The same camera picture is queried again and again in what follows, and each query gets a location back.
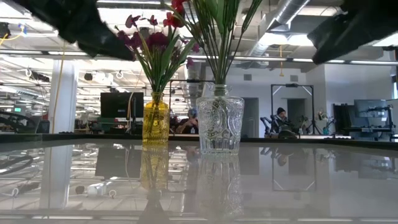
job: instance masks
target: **glass vase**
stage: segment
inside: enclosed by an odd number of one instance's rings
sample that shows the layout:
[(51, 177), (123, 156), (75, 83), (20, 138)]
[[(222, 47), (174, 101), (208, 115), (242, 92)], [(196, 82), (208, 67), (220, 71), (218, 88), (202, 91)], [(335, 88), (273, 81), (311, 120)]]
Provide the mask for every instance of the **glass vase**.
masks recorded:
[(244, 100), (229, 96), (231, 88), (213, 85), (212, 95), (197, 99), (202, 154), (238, 154)]
[(169, 152), (167, 146), (142, 146), (141, 185), (147, 190), (167, 188), (169, 178)]
[(152, 93), (152, 101), (144, 107), (143, 144), (167, 144), (169, 140), (169, 106), (163, 93)]
[(231, 223), (243, 215), (238, 156), (203, 155), (196, 196), (197, 209), (209, 223)]

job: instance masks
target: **pillar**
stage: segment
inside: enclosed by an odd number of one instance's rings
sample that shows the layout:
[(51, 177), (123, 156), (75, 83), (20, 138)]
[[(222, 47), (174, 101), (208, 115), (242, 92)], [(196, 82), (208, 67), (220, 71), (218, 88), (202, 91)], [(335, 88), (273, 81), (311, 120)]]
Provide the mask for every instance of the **pillar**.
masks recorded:
[(62, 77), (58, 91), (57, 108), (56, 111), (54, 111), (61, 64), (62, 61), (54, 60), (52, 70), (49, 106), (50, 133), (52, 134), (57, 134), (62, 131), (73, 132), (75, 126), (76, 93), (79, 70), (72, 61), (66, 60), (63, 62)]
[[(50, 133), (54, 134), (62, 131), (73, 132), (75, 126), (79, 70), (72, 61), (66, 60), (63, 62), (62, 75), (60, 75), (61, 64), (60, 60), (54, 60), (51, 79), (49, 121)], [(57, 89), (59, 89), (58, 100), (54, 111)], [(72, 145), (45, 149), (40, 208), (63, 209), (67, 206), (72, 150)]]

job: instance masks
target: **black monitor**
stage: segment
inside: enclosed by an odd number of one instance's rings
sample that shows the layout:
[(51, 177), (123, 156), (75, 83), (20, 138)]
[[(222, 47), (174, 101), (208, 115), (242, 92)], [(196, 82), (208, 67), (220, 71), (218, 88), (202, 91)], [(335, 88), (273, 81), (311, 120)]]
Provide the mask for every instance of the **black monitor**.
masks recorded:
[[(101, 93), (102, 118), (127, 118), (131, 93)], [(144, 117), (144, 93), (133, 93), (130, 104), (131, 116)]]
[(355, 116), (359, 118), (386, 118), (386, 100), (354, 100)]
[(105, 179), (127, 177), (127, 169), (128, 177), (139, 178), (141, 152), (141, 150), (132, 149), (126, 153), (126, 149), (100, 148), (95, 166), (95, 176), (102, 176)]

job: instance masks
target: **fluorescent light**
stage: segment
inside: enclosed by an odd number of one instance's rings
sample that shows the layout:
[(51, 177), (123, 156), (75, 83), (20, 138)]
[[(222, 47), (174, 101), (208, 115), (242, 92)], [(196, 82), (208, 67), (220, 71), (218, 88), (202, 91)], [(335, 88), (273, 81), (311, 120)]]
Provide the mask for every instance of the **fluorescent light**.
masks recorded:
[(349, 63), (355, 64), (355, 65), (398, 65), (398, 62), (378, 62), (378, 61), (368, 61), (368, 60), (352, 60)]
[(352, 222), (351, 218), (298, 218), (298, 222)]
[(0, 54), (42, 54), (38, 50), (0, 50)]
[[(63, 52), (49, 52), (50, 55), (63, 55)], [(84, 52), (65, 52), (69, 56), (87, 56)]]
[(344, 60), (330, 60), (328, 63), (344, 63)]
[(388, 47), (392, 45), (398, 45), (398, 33), (392, 34), (379, 42), (373, 44), (373, 47)]
[(113, 3), (113, 4), (156, 4), (160, 5), (160, 1), (130, 1), (130, 0), (98, 0), (97, 3)]
[(285, 45), (287, 44), (287, 38), (281, 34), (265, 33), (259, 40), (259, 44), (263, 45)]
[(313, 62), (312, 59), (309, 58), (293, 58), (294, 62)]
[(287, 41), (287, 44), (296, 45), (296, 46), (308, 46), (308, 47), (313, 46), (313, 43), (311, 42), (310, 39), (308, 39), (307, 35), (305, 34), (291, 36)]

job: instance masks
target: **glass tabletop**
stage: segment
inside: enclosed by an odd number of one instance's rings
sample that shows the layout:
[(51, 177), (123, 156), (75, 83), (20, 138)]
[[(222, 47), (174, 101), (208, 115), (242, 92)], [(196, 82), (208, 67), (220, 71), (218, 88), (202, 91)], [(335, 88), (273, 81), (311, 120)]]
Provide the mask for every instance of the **glass tabletop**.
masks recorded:
[(395, 151), (199, 142), (0, 144), (0, 223), (398, 223)]

